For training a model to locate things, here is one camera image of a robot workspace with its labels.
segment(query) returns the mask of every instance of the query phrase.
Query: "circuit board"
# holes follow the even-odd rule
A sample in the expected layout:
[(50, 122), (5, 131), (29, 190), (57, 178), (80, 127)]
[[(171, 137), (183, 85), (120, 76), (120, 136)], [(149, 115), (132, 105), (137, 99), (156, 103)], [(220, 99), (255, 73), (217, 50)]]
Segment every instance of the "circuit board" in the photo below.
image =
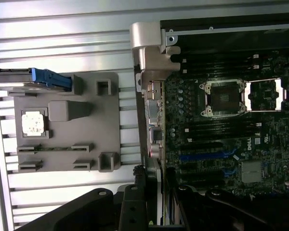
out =
[(289, 190), (288, 53), (176, 59), (164, 110), (166, 162), (178, 182), (243, 196)]

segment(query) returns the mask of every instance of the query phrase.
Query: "cpu socket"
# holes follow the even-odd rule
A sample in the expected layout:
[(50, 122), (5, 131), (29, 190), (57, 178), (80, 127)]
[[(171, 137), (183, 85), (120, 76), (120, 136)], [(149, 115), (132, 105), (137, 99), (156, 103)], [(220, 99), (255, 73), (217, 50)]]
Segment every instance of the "cpu socket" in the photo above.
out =
[(245, 83), (241, 79), (207, 81), (199, 85), (205, 92), (204, 117), (235, 116), (246, 111), (242, 102)]

